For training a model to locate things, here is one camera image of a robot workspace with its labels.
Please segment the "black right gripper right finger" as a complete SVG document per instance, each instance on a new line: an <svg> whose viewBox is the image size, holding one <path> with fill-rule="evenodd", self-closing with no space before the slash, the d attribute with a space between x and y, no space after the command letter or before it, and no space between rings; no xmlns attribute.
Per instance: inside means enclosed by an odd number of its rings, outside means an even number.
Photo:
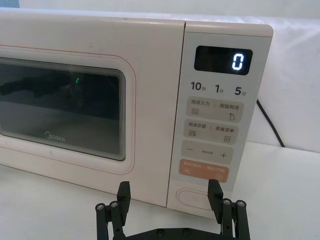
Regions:
<svg viewBox="0 0 320 240"><path fill-rule="evenodd" d="M220 225L220 236L223 240L246 240L248 238L247 203L243 200L233 202L224 197L218 180L208 181L207 197Z"/></svg>

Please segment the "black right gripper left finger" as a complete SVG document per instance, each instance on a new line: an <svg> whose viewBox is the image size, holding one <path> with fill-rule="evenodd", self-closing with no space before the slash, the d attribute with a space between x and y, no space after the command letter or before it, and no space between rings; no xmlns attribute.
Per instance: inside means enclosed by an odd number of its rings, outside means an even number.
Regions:
<svg viewBox="0 0 320 240"><path fill-rule="evenodd" d="M129 181L122 181L119 184L116 200L109 205L98 203L95 206L96 212L96 236L98 240L108 240L108 223L112 223L114 239L125 240L123 226L126 224L127 214L131 202L131 188Z"/></svg>

